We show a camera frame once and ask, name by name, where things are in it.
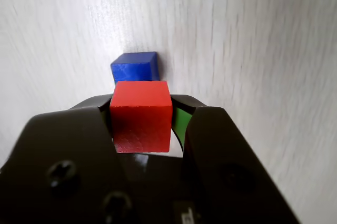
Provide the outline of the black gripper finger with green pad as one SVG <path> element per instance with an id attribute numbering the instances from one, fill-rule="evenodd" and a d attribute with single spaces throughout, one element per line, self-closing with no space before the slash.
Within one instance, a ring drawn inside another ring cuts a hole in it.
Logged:
<path id="1" fill-rule="evenodd" d="M 298 223 L 276 184 L 225 109 L 172 95 L 191 115 L 184 157 L 199 185 L 205 222 Z"/>

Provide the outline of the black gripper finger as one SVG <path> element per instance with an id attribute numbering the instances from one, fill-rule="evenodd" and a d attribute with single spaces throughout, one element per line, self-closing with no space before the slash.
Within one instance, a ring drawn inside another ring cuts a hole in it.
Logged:
<path id="1" fill-rule="evenodd" d="M 137 223 L 110 101 L 95 96 L 26 124 L 1 168 L 1 223 Z"/>

